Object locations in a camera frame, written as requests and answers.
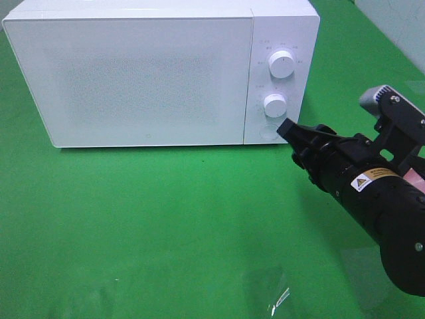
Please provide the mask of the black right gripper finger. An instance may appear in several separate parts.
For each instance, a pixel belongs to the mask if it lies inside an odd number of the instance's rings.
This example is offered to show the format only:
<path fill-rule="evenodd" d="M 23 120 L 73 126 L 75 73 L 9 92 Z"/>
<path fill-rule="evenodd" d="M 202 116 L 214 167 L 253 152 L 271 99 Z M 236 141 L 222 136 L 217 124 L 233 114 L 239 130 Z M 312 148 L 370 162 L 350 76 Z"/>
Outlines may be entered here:
<path fill-rule="evenodd" d="M 313 140 L 319 136 L 319 133 L 315 130 L 300 126 L 289 118 L 282 122 L 276 132 L 293 149 L 310 148 L 313 145 Z"/>

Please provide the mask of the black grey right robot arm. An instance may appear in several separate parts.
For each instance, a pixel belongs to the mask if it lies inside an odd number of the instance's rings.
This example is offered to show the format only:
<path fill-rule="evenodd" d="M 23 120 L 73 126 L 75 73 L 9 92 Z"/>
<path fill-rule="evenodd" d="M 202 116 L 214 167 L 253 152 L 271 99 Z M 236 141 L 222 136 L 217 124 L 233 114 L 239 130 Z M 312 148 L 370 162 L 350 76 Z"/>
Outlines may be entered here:
<path fill-rule="evenodd" d="M 322 124 L 300 126 L 289 118 L 277 133 L 310 182 L 378 244 L 391 282 L 407 294 L 424 296 L 424 193 L 374 152 L 362 134 L 344 138 Z"/>

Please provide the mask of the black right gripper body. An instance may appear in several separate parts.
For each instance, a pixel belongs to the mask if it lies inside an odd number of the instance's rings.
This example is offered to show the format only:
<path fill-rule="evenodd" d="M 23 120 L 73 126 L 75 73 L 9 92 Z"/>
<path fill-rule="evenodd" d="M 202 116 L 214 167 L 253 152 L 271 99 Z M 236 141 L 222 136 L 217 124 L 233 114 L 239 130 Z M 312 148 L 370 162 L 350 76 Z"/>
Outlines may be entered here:
<path fill-rule="evenodd" d="M 371 151 L 374 140 L 362 134 L 339 136 L 324 125 L 307 128 L 319 136 L 310 148 L 293 149 L 293 160 L 320 190 L 336 199 L 388 199 L 412 191 L 389 163 L 390 152 Z"/>

